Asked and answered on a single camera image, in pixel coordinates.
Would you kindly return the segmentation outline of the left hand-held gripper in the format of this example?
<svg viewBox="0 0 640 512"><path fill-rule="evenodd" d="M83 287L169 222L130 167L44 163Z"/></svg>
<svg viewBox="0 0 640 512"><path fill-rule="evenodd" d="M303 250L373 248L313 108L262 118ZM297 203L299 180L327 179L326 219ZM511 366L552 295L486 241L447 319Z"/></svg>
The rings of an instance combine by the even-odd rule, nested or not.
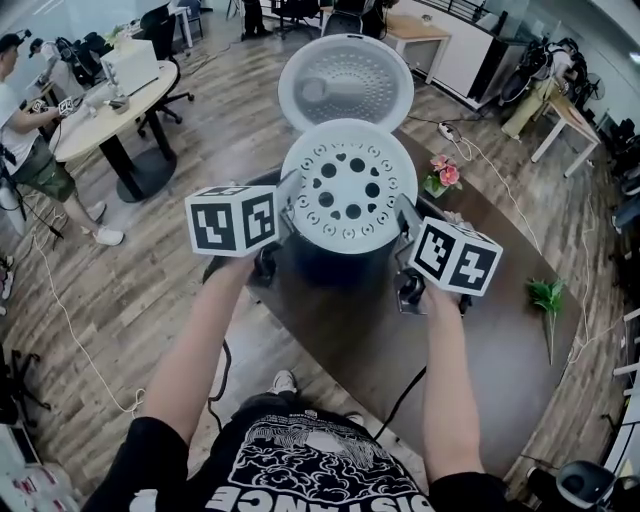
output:
<svg viewBox="0 0 640 512"><path fill-rule="evenodd" d="M212 258L203 281L231 260L250 256L251 282L269 286L276 271L274 252L281 247L283 215L296 203L303 185L299 169L277 185L230 185L205 188L185 199L192 250Z"/></svg>

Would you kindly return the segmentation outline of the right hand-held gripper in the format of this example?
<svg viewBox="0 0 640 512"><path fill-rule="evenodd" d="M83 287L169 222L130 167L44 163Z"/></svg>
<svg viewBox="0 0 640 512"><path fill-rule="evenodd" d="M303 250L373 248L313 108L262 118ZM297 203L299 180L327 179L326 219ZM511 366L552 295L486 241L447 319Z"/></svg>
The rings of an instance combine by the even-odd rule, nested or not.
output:
<svg viewBox="0 0 640 512"><path fill-rule="evenodd" d="M396 252L399 272L394 287L403 313L424 315L420 300L426 285L459 296L464 314L474 297L482 297L503 254L503 248L473 229L420 216L405 195L397 196L394 213L406 244Z"/></svg>

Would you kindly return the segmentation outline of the white perforated steamer tray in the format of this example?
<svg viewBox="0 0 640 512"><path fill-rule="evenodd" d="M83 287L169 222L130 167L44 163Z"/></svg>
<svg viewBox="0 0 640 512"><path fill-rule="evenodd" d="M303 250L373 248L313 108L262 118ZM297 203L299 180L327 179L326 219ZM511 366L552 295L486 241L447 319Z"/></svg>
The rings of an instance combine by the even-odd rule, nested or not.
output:
<svg viewBox="0 0 640 512"><path fill-rule="evenodd" d="M321 123L289 149L282 174L302 185L290 215L312 244L334 253L375 251L399 235L394 205L415 203L418 179L404 146L378 125L357 119Z"/></svg>

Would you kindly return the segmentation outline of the dark blue rice cooker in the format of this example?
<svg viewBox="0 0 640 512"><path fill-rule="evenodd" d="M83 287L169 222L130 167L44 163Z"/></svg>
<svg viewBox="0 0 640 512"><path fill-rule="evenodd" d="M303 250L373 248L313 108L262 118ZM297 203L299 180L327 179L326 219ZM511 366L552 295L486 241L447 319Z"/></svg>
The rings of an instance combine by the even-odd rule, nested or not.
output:
<svg viewBox="0 0 640 512"><path fill-rule="evenodd" d="M324 36L306 44L287 61L278 83L282 112L301 135L324 122L357 119L394 136L413 97L413 78L399 54L356 34ZM284 176L282 167L254 179L254 184L277 185ZM315 286L352 287L377 275L399 236L368 253L334 253L297 231L292 210L283 215L286 226L281 247L274 252L276 271L293 270Z"/></svg>

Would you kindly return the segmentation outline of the person's right forearm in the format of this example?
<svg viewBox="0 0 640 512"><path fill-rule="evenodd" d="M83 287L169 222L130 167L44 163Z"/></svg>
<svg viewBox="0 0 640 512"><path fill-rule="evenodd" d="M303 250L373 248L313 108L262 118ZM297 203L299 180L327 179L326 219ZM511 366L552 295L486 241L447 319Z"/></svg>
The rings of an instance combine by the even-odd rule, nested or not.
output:
<svg viewBox="0 0 640 512"><path fill-rule="evenodd" d="M427 311L422 426L427 479L433 483L453 474L482 473L479 414L458 300L429 285L421 303Z"/></svg>

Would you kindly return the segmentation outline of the person's left forearm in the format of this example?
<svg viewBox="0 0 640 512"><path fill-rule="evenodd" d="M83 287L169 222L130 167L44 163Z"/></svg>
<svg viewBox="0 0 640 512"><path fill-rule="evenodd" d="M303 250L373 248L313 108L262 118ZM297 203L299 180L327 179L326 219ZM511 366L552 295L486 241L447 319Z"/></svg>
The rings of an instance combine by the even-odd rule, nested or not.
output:
<svg viewBox="0 0 640 512"><path fill-rule="evenodd" d="M186 444L191 443L207 402L225 335L254 258L253 254L233 258L211 274L146 388L142 415L164 422Z"/></svg>

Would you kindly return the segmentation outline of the pale pink flowers white pot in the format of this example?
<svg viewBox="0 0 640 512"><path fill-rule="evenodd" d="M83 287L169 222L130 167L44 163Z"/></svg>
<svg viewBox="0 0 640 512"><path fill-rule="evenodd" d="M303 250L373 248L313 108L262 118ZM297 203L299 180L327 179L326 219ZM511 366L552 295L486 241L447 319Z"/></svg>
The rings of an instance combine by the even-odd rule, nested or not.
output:
<svg viewBox="0 0 640 512"><path fill-rule="evenodd" d="M465 234L466 236L474 236L476 234L475 230L473 229L473 226L468 222L466 222L462 218L462 215L460 213L452 212L452 211L444 211L443 214L444 214L444 220L447 222L447 224L451 228L456 229L457 231Z"/></svg>

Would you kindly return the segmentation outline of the pink flowers in glass vase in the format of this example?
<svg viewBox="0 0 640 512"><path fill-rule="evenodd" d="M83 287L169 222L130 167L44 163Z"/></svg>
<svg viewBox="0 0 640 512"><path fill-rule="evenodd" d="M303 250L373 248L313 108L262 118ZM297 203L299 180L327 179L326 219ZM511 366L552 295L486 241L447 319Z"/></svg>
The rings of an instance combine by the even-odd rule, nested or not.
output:
<svg viewBox="0 0 640 512"><path fill-rule="evenodd" d="M423 190L433 198L442 196L448 190L461 190L460 173L456 162L440 154L430 159L430 170L423 181Z"/></svg>

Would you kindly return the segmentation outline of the green artificial leaf sprig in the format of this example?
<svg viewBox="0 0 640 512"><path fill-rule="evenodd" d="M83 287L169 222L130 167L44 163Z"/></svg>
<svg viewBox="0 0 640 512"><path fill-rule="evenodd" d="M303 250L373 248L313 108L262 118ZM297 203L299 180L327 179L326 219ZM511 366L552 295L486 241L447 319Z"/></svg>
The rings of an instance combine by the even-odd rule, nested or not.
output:
<svg viewBox="0 0 640 512"><path fill-rule="evenodd" d="M531 305L542 311L549 364L553 365L555 326L562 308L564 281L557 279L553 282L547 282L530 279L526 283L526 289Z"/></svg>

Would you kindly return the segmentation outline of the black cabinet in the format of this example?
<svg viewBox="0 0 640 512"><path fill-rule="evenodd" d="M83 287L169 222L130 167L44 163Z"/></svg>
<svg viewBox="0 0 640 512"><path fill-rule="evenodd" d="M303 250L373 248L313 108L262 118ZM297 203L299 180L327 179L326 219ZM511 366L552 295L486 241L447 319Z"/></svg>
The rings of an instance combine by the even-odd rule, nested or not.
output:
<svg viewBox="0 0 640 512"><path fill-rule="evenodd" d="M471 108L478 111L500 95L524 53L525 44L514 38L495 35L479 23L475 27L490 37L490 44L466 96Z"/></svg>

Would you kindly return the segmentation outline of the black office chair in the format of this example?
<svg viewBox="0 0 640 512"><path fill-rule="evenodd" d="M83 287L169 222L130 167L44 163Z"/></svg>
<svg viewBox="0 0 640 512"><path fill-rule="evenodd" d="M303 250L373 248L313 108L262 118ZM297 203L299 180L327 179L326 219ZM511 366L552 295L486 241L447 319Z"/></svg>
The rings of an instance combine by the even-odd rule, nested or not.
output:
<svg viewBox="0 0 640 512"><path fill-rule="evenodd" d="M158 7L147 12L141 18L140 27L142 29L142 39L153 44L156 58L159 61L171 62L176 66L176 78L167 93L153 106L153 112L163 112L174 119L177 124L183 122L183 118L168 108L170 103L186 98L189 102L195 100L195 96L190 92L170 95L181 79L180 66L175 59L173 50L173 35L176 26L176 15L170 14L167 6Z"/></svg>
<svg viewBox="0 0 640 512"><path fill-rule="evenodd" d="M320 12L319 0L270 0L271 13L276 16L279 25L276 33L282 39L292 31L310 28L307 19Z"/></svg>

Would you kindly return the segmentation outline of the white cabinet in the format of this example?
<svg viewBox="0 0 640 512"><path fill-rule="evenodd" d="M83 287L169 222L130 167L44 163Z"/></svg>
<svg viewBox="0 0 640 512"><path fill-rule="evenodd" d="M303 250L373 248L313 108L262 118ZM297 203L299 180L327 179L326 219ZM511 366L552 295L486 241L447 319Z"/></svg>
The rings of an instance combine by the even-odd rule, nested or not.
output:
<svg viewBox="0 0 640 512"><path fill-rule="evenodd" d="M434 78L440 85L466 98L494 37L474 24L437 9L432 11L432 21L450 34Z"/></svg>

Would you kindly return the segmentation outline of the wooden-top desk grey panel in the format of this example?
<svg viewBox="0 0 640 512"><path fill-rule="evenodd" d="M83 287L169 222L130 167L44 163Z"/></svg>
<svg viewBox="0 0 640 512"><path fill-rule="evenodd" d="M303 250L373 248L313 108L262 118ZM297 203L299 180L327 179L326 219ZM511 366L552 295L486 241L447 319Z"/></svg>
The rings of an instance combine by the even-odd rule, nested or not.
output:
<svg viewBox="0 0 640 512"><path fill-rule="evenodd" d="M430 84L444 56L451 35L432 23L409 15L391 15L386 21L384 43L407 63L410 71Z"/></svg>

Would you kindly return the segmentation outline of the person's left white shoe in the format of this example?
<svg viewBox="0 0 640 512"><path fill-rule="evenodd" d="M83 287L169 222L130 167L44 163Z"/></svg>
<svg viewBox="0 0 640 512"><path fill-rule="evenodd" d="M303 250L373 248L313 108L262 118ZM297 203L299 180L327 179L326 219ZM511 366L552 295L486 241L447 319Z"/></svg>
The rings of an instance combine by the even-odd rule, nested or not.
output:
<svg viewBox="0 0 640 512"><path fill-rule="evenodd" d="M275 395L289 394L296 396L298 388L293 373L288 370L277 372L273 379L270 392Z"/></svg>

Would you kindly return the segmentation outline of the wooden-top white table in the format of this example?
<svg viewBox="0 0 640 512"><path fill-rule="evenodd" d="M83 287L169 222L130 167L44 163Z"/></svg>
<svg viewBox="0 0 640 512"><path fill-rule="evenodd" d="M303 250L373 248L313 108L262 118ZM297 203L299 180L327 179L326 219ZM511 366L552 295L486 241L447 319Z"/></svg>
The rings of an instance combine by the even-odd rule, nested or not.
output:
<svg viewBox="0 0 640 512"><path fill-rule="evenodd" d="M538 114L534 116L535 120L547 114L549 111L553 111L557 120L547 134L545 139L534 151L530 160L532 163L537 163L549 147L558 138L560 133L565 127L572 128L576 133L583 136L587 141L586 148L574 159L572 164L563 172L565 178L569 178L575 171L585 163L590 157L591 153L601 143L598 135L594 129L589 125L584 116L577 110L577 108L569 101L566 96L554 94L549 97L545 104L541 107Z"/></svg>

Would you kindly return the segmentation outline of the round beige table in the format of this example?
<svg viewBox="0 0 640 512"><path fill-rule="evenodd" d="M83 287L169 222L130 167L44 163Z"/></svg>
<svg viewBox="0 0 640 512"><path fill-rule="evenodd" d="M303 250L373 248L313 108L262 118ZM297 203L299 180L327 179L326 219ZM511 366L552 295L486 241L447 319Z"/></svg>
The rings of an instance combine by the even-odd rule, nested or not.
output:
<svg viewBox="0 0 640 512"><path fill-rule="evenodd" d="M129 97L129 108L124 113L117 114L111 107L102 106L94 115L83 117L76 112L64 119L50 142L55 159L65 164L98 149L119 177L117 193L122 201L138 203L156 195L171 180L177 157L155 106L174 85L177 76L176 64L161 61L159 77ZM118 135L137 119L144 118L157 146L131 157Z"/></svg>

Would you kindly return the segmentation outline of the white countertop oven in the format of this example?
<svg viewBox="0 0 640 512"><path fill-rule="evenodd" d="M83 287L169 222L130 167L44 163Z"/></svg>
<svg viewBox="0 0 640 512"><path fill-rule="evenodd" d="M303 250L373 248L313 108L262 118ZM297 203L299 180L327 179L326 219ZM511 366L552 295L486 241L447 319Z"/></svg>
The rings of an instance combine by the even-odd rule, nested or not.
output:
<svg viewBox="0 0 640 512"><path fill-rule="evenodd" d="M107 80L122 96L131 96L159 78L153 43L128 39L100 58Z"/></svg>

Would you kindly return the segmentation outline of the person's black trousers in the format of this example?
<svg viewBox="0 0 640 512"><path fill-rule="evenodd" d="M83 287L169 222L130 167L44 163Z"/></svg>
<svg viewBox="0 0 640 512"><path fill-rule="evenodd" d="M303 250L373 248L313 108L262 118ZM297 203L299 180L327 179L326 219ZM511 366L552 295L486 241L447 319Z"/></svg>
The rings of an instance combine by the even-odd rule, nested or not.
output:
<svg viewBox="0 0 640 512"><path fill-rule="evenodd" d="M293 392L285 391L279 394L265 392L246 399L235 415L252 417L283 415L299 409L302 404L303 402Z"/></svg>

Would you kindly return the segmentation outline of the black floor fan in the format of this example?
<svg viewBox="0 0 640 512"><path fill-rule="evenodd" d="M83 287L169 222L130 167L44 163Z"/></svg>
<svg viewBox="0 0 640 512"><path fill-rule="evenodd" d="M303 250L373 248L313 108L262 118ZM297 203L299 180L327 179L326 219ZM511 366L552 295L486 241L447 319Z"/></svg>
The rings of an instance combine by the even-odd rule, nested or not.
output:
<svg viewBox="0 0 640 512"><path fill-rule="evenodd" d="M606 87L603 79L595 73L588 73L582 84L581 105L585 106L589 100L599 101L604 98L605 93Z"/></svg>

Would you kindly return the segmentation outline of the person's black printed t-shirt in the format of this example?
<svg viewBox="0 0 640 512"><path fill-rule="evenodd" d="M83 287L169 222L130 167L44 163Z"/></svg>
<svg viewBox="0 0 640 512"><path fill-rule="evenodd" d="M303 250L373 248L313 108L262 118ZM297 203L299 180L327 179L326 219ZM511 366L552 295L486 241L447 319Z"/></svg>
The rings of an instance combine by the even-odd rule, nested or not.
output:
<svg viewBox="0 0 640 512"><path fill-rule="evenodd" d="M322 411L246 409L193 476L187 460L174 429L138 418L82 512L507 512L492 476L449 475L422 492L363 428Z"/></svg>

